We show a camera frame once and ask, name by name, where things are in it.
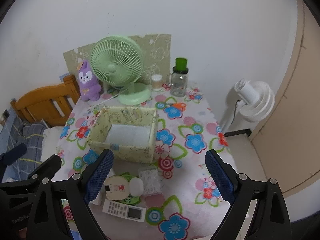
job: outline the wallpaper board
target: wallpaper board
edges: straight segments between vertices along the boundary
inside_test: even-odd
[[[138,43],[144,53],[144,69],[139,82],[150,84],[153,74],[161,74],[165,81],[170,70],[171,34],[148,34],[145,36],[129,36]],[[77,75],[76,67],[79,62],[89,59],[94,43],[63,53],[70,73]]]

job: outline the green lid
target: green lid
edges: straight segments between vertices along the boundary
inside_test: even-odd
[[[187,69],[187,61],[188,60],[184,57],[177,57],[175,69],[178,71],[186,70]]]

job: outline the green desk fan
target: green desk fan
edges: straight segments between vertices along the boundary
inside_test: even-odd
[[[150,88],[136,81],[143,71],[143,56],[139,45],[123,36],[109,36],[98,41],[91,50],[92,72],[113,87],[122,87],[120,103],[137,105],[151,96]]]

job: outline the power cord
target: power cord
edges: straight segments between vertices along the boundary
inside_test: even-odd
[[[103,104],[103,103],[105,103],[105,102],[107,102],[107,101],[109,101],[109,100],[117,97],[118,95],[120,95],[121,93],[125,92],[126,90],[127,90],[127,88],[124,89],[124,90],[121,90],[121,91],[120,91],[118,94],[116,94],[115,96],[113,96],[113,97],[111,97],[111,98],[108,98],[107,100],[104,100],[104,101],[102,101],[101,103],[99,103],[99,104],[97,104],[97,105],[92,106],[92,107],[90,108],[90,110],[93,111],[93,110],[94,110],[95,108],[97,108],[99,105],[101,105],[101,104]]]
[[[236,101],[235,110],[234,110],[234,112],[233,112],[233,119],[232,119],[232,122],[231,122],[230,125],[232,125],[233,121],[235,120],[236,110],[237,110],[237,107],[238,107],[238,103],[239,103],[240,101],[241,101],[241,100],[239,100],[239,99]]]

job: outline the beige door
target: beige door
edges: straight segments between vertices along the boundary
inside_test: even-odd
[[[304,6],[304,34],[289,85],[252,140],[267,178],[285,196],[320,178],[320,27]]]

